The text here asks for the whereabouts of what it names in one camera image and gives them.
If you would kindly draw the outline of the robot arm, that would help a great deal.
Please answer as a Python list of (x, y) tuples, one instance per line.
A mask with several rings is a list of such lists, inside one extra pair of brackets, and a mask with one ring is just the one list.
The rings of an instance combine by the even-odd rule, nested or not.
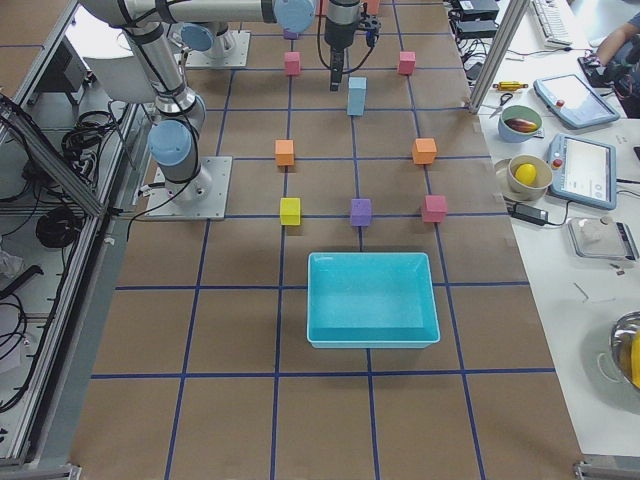
[(212, 179), (202, 166), (199, 134), (206, 118), (202, 98), (181, 72), (164, 27), (177, 23), (276, 23), (304, 32), (315, 17), (314, 1), (83, 1), (95, 18), (119, 29), (155, 93), (160, 121), (147, 145), (165, 179), (171, 201), (193, 203), (209, 195)]
[(360, 2), (330, 0), (325, 16), (324, 40), (329, 46), (330, 90), (339, 90), (346, 50), (352, 46), (360, 23)]

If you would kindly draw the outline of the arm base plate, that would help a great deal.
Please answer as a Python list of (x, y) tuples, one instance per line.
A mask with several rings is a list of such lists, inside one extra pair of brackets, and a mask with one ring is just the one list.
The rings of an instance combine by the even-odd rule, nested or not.
[(154, 181), (165, 185), (150, 191), (145, 216), (161, 221), (223, 220), (233, 159), (231, 156), (200, 158), (200, 172), (182, 191), (181, 186), (165, 181), (156, 168)]
[(189, 50), (188, 69), (244, 68), (247, 63), (251, 34), (246, 30), (227, 30), (214, 35), (208, 30), (181, 32), (183, 43)]

